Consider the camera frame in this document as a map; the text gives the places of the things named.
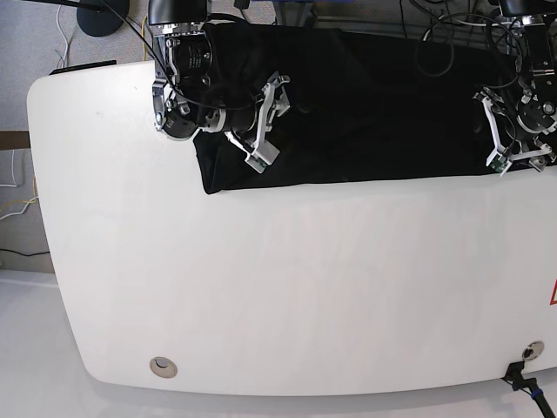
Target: white cable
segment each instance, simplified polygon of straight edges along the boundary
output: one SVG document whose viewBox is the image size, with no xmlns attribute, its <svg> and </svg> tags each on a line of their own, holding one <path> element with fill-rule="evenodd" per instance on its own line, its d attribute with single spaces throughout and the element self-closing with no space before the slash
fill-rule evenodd
<svg viewBox="0 0 557 418">
<path fill-rule="evenodd" d="M 459 24 L 464 24 L 466 26 L 475 26 L 476 28 L 485 28 L 487 26 L 487 24 L 475 24 L 475 23 L 472 23 L 472 22 L 466 22 L 464 20 L 459 20 L 459 19 L 454 19 L 454 22 L 457 22 Z M 513 22 L 500 22 L 500 24 L 512 25 Z"/>
<path fill-rule="evenodd" d="M 442 19 L 443 17 L 446 17 L 446 16 L 448 16 L 448 15 L 441 15 L 441 16 L 439 16 L 439 19 Z M 485 28 L 487 26 L 487 24 L 473 24 L 472 22 L 466 22 L 464 20 L 459 20 L 459 19 L 451 19 L 451 20 L 453 20 L 454 22 L 457 22 L 458 24 L 464 24 L 466 26 L 474 26 L 474 27 L 477 27 L 477 28 Z M 513 24 L 516 24 L 516 22 L 500 22 L 500 24 L 505 24 L 505 25 L 511 25 L 512 26 Z M 431 33 L 432 33 L 432 30 L 431 29 L 428 30 L 426 32 L 426 34 L 424 35 L 424 38 L 422 39 L 422 41 L 426 41 L 429 38 L 429 35 Z"/>
<path fill-rule="evenodd" d="M 25 206 L 23 207 L 23 209 L 20 212 L 8 213 L 8 214 L 4 215 L 2 218 L 0 218 L 0 220 L 4 220 L 6 218 L 9 218 L 10 216 L 23 215 L 25 213 L 25 211 L 27 210 L 27 208 L 29 207 L 29 205 L 31 205 L 31 202 L 26 203 Z"/>
<path fill-rule="evenodd" d="M 11 180 L 14 182 L 13 185 L 0 185 L 0 187 L 17 187 L 16 176 L 14 175 L 14 156 L 16 155 L 16 150 L 11 150 Z"/>
<path fill-rule="evenodd" d="M 56 26 L 58 27 L 58 31 L 60 35 L 64 38 L 64 43 L 66 44 L 66 49 L 64 50 L 64 56 L 62 58 L 62 68 L 68 66 L 68 48 L 70 48 L 70 44 L 68 44 L 68 38 L 65 36 L 64 31 L 60 27 L 60 10 L 62 6 L 58 6 L 58 11 L 56 12 Z"/>
</svg>

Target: black fabric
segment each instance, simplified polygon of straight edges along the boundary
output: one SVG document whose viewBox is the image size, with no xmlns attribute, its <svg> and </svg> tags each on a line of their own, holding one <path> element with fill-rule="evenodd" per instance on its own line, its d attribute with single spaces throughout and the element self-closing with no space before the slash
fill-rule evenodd
<svg viewBox="0 0 557 418">
<path fill-rule="evenodd" d="M 485 167 L 493 149 L 489 129 L 474 133 L 473 126 L 473 112 L 483 112 L 479 103 L 474 109 L 474 86 L 498 79 L 487 51 L 457 48 L 453 70 L 428 79 L 414 71 L 413 41 L 280 26 L 250 30 L 257 41 L 243 25 L 211 28 L 223 72 L 246 82 L 261 70 L 254 65 L 265 65 L 266 77 L 273 70 L 288 75 L 292 109 L 275 119 L 268 139 L 280 154 L 262 174 L 223 134 L 194 140 L 208 194 L 493 173 Z M 423 54 L 433 71 L 446 64 L 448 48 L 432 44 Z"/>
</svg>

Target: cable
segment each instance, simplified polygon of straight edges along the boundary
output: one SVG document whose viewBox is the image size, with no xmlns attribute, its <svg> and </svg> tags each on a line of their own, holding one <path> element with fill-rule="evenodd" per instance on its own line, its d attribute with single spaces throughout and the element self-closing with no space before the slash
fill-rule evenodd
<svg viewBox="0 0 557 418">
<path fill-rule="evenodd" d="M 470 13 L 475 13 L 476 12 L 476 8 L 478 7 L 478 2 L 479 2 L 479 0 L 474 0 L 472 9 L 470 10 Z M 470 46 L 470 40 L 472 39 L 472 33 L 473 33 L 473 27 L 470 28 L 470 33 L 468 34 L 468 43 L 466 44 L 466 47 Z"/>
<path fill-rule="evenodd" d="M 404 9 L 402 7 L 402 0 L 399 0 L 400 8 L 400 24 L 402 24 L 402 30 L 404 31 L 404 39 L 408 39 L 408 32 L 406 32 L 406 23 L 404 21 Z"/>
<path fill-rule="evenodd" d="M 473 24 L 472 22 L 467 22 L 465 20 L 459 20 L 459 19 L 454 19 L 454 22 L 458 22 L 459 24 L 464 24 L 465 26 L 474 26 L 476 28 L 485 28 L 487 25 L 486 24 Z M 500 22 L 500 24 L 508 24 L 510 26 L 513 26 L 514 23 L 513 22 Z"/>
<path fill-rule="evenodd" d="M 494 20 L 496 17 L 498 17 L 500 15 L 500 10 L 498 9 L 494 9 L 490 14 L 489 14 L 489 19 Z M 514 79 L 513 76 L 516 75 L 516 69 L 515 68 L 509 68 L 509 66 L 507 65 L 507 61 L 506 59 L 503 57 L 503 54 L 501 54 L 501 52 L 499 51 L 499 49 L 497 48 L 497 45 L 495 44 L 494 40 L 493 40 L 493 23 L 491 21 L 488 20 L 488 24 L 486 26 L 486 40 L 487 40 L 487 45 L 489 46 L 489 50 L 491 51 L 492 55 L 493 55 L 493 59 L 495 60 L 495 63 L 499 66 L 499 68 L 503 71 L 504 74 L 507 75 L 507 77 Z"/>
<path fill-rule="evenodd" d="M 20 253 L 19 251 L 9 250 L 7 248 L 0 248 L 0 251 L 4 251 L 5 253 L 14 253 L 14 254 L 17 254 L 17 255 L 22 255 L 24 257 L 35 257 L 36 255 L 50 254 L 50 251 L 42 251 L 40 253 L 24 254 L 24 253 Z"/>
<path fill-rule="evenodd" d="M 519 17 L 515 18 L 515 19 L 511 22 L 511 25 L 509 26 L 508 29 L 511 30 L 511 29 L 514 27 L 514 25 L 517 24 L 518 22 L 520 22 L 520 18 L 519 18 Z M 508 46 L 510 46 L 511 48 L 515 48 L 515 49 L 516 49 L 516 45 L 510 44 L 510 42 L 508 41 L 508 35 L 507 35 L 506 33 L 503 33 L 503 35 L 501 35 L 501 36 L 499 37 L 499 39 L 497 39 L 497 42 L 495 42 L 495 44 L 496 44 L 496 45 L 499 45 L 499 43 L 500 43 L 503 39 L 505 39 L 505 43 L 506 43 Z"/>
<path fill-rule="evenodd" d="M 16 150 L 11 150 L 11 181 L 13 185 L 0 185 L 0 187 L 17 187 L 16 176 L 14 175 L 14 156 L 16 155 Z"/>
<path fill-rule="evenodd" d="M 427 76 L 427 77 L 430 77 L 430 78 L 437 78 L 437 77 L 444 76 L 445 74 L 447 74 L 447 73 L 453 68 L 453 64 L 454 64 L 454 41 L 453 41 L 453 37 L 449 37 L 449 46 L 450 46 L 450 48 L 451 48 L 451 57 L 450 57 L 450 59 L 449 59 L 449 63 L 447 64 L 447 66 L 446 66 L 446 68 L 445 68 L 444 70 L 439 71 L 439 72 L 437 72 L 437 73 L 431 73 L 431 72 L 425 71 L 425 70 L 423 69 L 423 67 L 419 64 L 419 52 L 420 52 L 421 45 L 424 43 L 424 40 L 423 40 L 423 39 L 424 39 L 424 37 L 426 36 L 427 32 L 430 31 L 430 30 L 432 30 L 432 29 L 433 29 L 435 26 L 437 26 L 438 24 L 441 24 L 441 25 L 443 25 L 443 26 L 445 27 L 445 29 L 446 29 L 448 35 L 450 36 L 451 33 L 450 33 L 450 31 L 448 30 L 447 24 L 446 24 L 444 21 L 447 20 L 447 19 L 450 19 L 450 18 L 452 18 L 452 17 L 463 17 L 463 16 L 477 17 L 477 18 L 479 18 L 479 19 L 482 19 L 482 20 L 485 20 L 485 21 L 488 21 L 488 22 L 492 22 L 492 23 L 494 23 L 494 24 L 497 24 L 497 25 L 499 25 L 499 27 L 501 27 L 501 29 L 502 29 L 503 31 L 506 32 L 507 35 L 509 35 L 512 39 L 514 39 L 514 41 L 516 42 L 516 44 L 519 44 L 519 41 L 518 41 L 518 39 L 516 38 L 516 36 L 515 36 L 507 27 L 505 27 L 504 24 L 502 24 L 501 22 L 498 22 L 497 20 L 492 19 L 492 18 L 490 18 L 490 17 L 486 17 L 486 16 L 483 16 L 483 15 L 478 15 L 478 14 L 475 14 L 475 13 L 465 13 L 465 12 L 462 12 L 462 13 L 453 13 L 452 15 L 447 15 L 447 16 L 443 16 L 443 17 L 436 17 L 433 13 L 430 13 L 428 10 L 424 9 L 422 6 L 420 6 L 419 4 L 417 4 L 415 0 L 410 0 L 410 3 L 411 3 L 412 5 L 414 5 L 414 7 L 417 7 L 418 10 L 422 11 L 422 13 L 425 13 L 425 14 L 427 14 L 428 16 L 433 17 L 433 20 L 437 21 L 436 24 L 431 25 L 431 26 L 424 32 L 424 35 L 420 38 L 420 41 L 418 42 L 418 45 L 417 45 L 417 47 L 416 47 L 416 51 L 414 52 L 414 59 L 415 59 L 416 66 L 418 67 L 418 70 L 419 70 L 422 74 L 424 74 L 425 76 Z M 520 56 L 520 61 L 523 62 L 524 56 L 523 56 L 523 53 L 522 53 L 522 49 L 519 48 L 519 49 L 518 49 L 518 52 L 519 52 L 519 56 Z M 514 83 L 516 82 L 516 80 L 518 80 L 519 76 L 520 76 L 520 74 L 517 73 L 517 74 L 516 74 L 516 77 L 515 77 L 511 82 L 509 82 L 509 83 L 507 83 L 507 84 L 496 85 L 496 86 L 487 86 L 487 87 L 489 87 L 489 88 L 491 88 L 491 89 L 502 89 L 502 88 L 506 88 L 506 87 L 508 87 L 509 85 L 514 84 Z"/>
<path fill-rule="evenodd" d="M 511 124 L 511 126 L 513 127 L 513 135 L 511 135 L 511 134 L 509 133 L 508 129 L 505 128 L 505 132 L 507 133 L 508 137 L 511 139 L 511 144 L 510 144 L 507 148 L 510 149 L 510 150 L 512 150 L 514 144 L 516 144 L 516 139 L 517 139 L 517 138 L 516 138 L 516 135 L 517 135 L 518 132 L 516 131 L 516 126 L 515 126 L 515 124 L 513 123 L 513 120 L 510 119 L 510 117 L 507 115 L 507 113 L 501 108 L 501 106 L 499 106 L 499 104 L 498 104 L 495 100 L 493 101 L 493 105 L 497 107 L 497 109 L 499 110 L 500 114 L 502 114 L 502 115 L 505 117 L 505 119 L 507 120 L 507 122 L 508 122 L 509 124 Z"/>
<path fill-rule="evenodd" d="M 117 11 L 114 10 L 114 8 L 108 4 L 105 0 L 100 0 L 100 2 L 106 6 L 112 13 L 114 13 L 114 15 L 120 19 L 122 22 L 124 22 L 125 24 L 127 24 L 128 26 L 130 26 L 130 28 L 135 32 L 135 34 L 139 37 L 139 39 L 141 39 L 141 41 L 144 43 L 144 45 L 147 47 L 147 50 L 152 54 L 153 58 L 155 58 L 155 61 L 157 61 L 157 64 L 160 65 L 161 71 L 164 74 L 164 78 L 166 78 L 166 82 L 169 84 L 169 86 L 180 96 L 182 96 L 182 98 L 188 102 L 191 103 L 193 105 L 197 105 L 200 107 L 205 107 L 207 109 L 220 109 L 220 110 L 224 110 L 224 111 L 242 111 L 243 109 L 247 109 L 249 107 L 252 106 L 252 104 L 247 104 L 245 106 L 219 106 L 219 105 L 215 105 L 215 104 L 203 104 L 201 102 L 198 102 L 197 100 L 193 100 L 191 98 L 187 98 L 184 93 L 172 82 L 170 76 L 168 75 L 168 73 L 166 72 L 166 69 L 164 68 L 164 64 L 163 62 L 160 60 L 160 58 L 158 57 L 158 55 L 155 53 L 155 51 L 151 48 L 151 46 L 149 45 L 149 43 L 145 40 L 144 37 L 141 36 L 141 33 L 139 33 L 136 28 L 133 27 L 133 25 L 128 22 L 128 20 L 123 17 L 122 15 L 120 15 Z M 224 13 L 220 13 L 220 16 L 230 16 L 227 17 L 227 19 L 232 20 L 233 22 L 236 22 L 236 20 L 232 19 L 232 15 L 225 15 Z"/>
<path fill-rule="evenodd" d="M 6 218 L 9 218 L 10 216 L 23 215 L 25 213 L 25 211 L 27 210 L 27 208 L 29 207 L 29 205 L 32 205 L 33 203 L 27 202 L 21 211 L 8 213 L 7 215 L 4 215 L 4 216 L 0 217 L 0 220 L 4 220 Z"/>
<path fill-rule="evenodd" d="M 513 383 L 511 383 L 510 381 L 506 381 L 505 379 L 501 379 L 501 380 L 504 381 L 504 382 L 505 382 L 507 385 L 509 385 L 509 386 L 512 386 L 512 385 L 513 385 Z M 521 391 L 524 392 L 525 394 L 529 394 L 530 396 L 532 396 L 532 394 L 531 394 L 530 392 L 528 392 L 527 390 L 525 390 L 525 389 L 521 389 Z"/>
<path fill-rule="evenodd" d="M 28 207 L 29 205 L 33 205 L 33 204 L 37 203 L 37 201 L 38 201 L 38 196 L 37 196 L 37 182 L 36 182 L 34 176 L 33 176 L 33 194 L 34 194 L 33 198 L 31 198 L 31 199 L 29 199 L 29 200 L 12 200 L 12 201 L 10 201 L 10 202 L 4 203 L 2 206 L 0 206 L 0 213 L 4 210 L 4 208 L 6 208 L 6 207 L 8 207 L 8 206 L 11 206 L 11 205 L 15 205 L 16 203 L 25 203 L 26 206 L 25 206 L 25 208 L 23 209 L 23 212 L 25 212 L 25 210 L 27 209 L 27 207 Z"/>
<path fill-rule="evenodd" d="M 65 36 L 64 31 L 60 27 L 60 10 L 61 9 L 62 9 L 62 6 L 58 6 L 58 10 L 56 12 L 56 26 L 58 27 L 58 32 L 60 32 L 60 35 L 62 35 L 62 37 L 64 38 L 64 43 L 66 44 L 66 48 L 64 50 L 64 56 L 62 57 L 62 68 L 65 68 L 65 67 L 68 66 L 68 49 L 70 48 L 70 43 L 68 42 L 68 38 Z"/>
<path fill-rule="evenodd" d="M 451 10 L 449 9 L 449 2 L 447 0 L 445 0 L 443 3 L 445 3 L 447 15 L 450 16 L 451 15 Z M 458 25 L 455 24 L 454 21 L 451 19 L 451 27 L 453 28 L 453 37 L 454 37 L 454 26 L 458 26 Z"/>
<path fill-rule="evenodd" d="M 128 19 L 130 19 L 133 23 L 135 23 L 136 26 L 137 26 L 138 28 L 141 27 L 141 25 L 139 24 L 139 22 L 137 22 L 135 19 L 133 19 L 133 18 L 131 18 L 131 17 L 128 17 Z"/>
<path fill-rule="evenodd" d="M 211 20 L 225 20 L 229 22 L 236 22 L 239 24 L 247 24 L 247 22 L 243 18 L 231 15 L 229 13 L 211 13 L 207 17 L 207 20 L 205 20 L 205 22 L 207 23 Z"/>
<path fill-rule="evenodd" d="M 439 19 L 437 16 L 435 16 L 435 14 L 433 14 L 431 11 L 429 11 L 428 9 L 424 8 L 422 5 L 418 4 L 416 2 L 416 0 L 410 0 L 410 4 L 412 6 L 414 6 L 416 9 L 418 9 L 421 13 L 425 14 L 426 16 L 429 16 L 430 18 L 432 18 L 435 22 L 437 22 L 436 24 L 431 24 L 429 27 L 429 30 L 427 30 L 424 33 L 424 36 L 420 38 L 419 42 L 418 42 L 418 46 L 416 47 L 416 50 L 414 52 L 414 60 L 416 63 L 416 66 L 418 67 L 419 72 L 421 72 L 423 75 L 430 77 L 430 78 L 437 78 L 437 77 L 441 77 L 444 76 L 445 74 L 447 74 L 452 68 L 453 68 L 453 64 L 454 64 L 454 40 L 453 40 L 453 36 L 450 32 L 450 30 L 448 29 L 447 25 L 443 23 L 442 19 L 445 18 L 449 18 L 451 15 L 447 15 L 445 17 L 442 17 L 441 19 Z M 451 48 L 451 56 L 449 58 L 449 64 L 445 67 L 444 70 L 439 71 L 439 72 L 429 72 L 424 70 L 424 68 L 419 64 L 419 49 L 420 46 L 423 42 L 423 38 L 426 36 L 426 33 L 430 30 L 433 30 L 433 28 L 435 26 L 437 26 L 437 24 L 440 24 L 441 26 L 443 26 L 443 28 L 446 30 L 446 34 L 448 36 L 448 41 L 449 41 L 449 46 Z"/>
<path fill-rule="evenodd" d="M 430 25 L 430 26 L 433 25 L 432 17 L 431 17 L 431 16 L 429 17 L 429 25 Z"/>
<path fill-rule="evenodd" d="M 64 59 L 64 56 L 60 52 L 58 52 L 58 50 L 54 50 L 54 51 L 58 55 L 58 62 L 56 63 L 56 69 L 58 70 L 60 68 L 60 63 Z"/>
<path fill-rule="evenodd" d="M 141 23 L 141 36 L 145 37 L 145 23 L 147 22 L 147 17 L 149 15 L 145 15 L 143 22 Z M 141 46 L 143 46 L 143 60 L 147 59 L 147 50 L 145 49 L 145 44 L 142 42 Z"/>
<path fill-rule="evenodd" d="M 250 24 L 251 21 L 250 21 L 249 17 L 245 14 L 245 10 L 244 10 L 244 9 L 240 9 L 240 13 L 242 14 L 242 17 L 244 18 L 244 20 L 245 20 L 247 23 Z"/>
</svg>

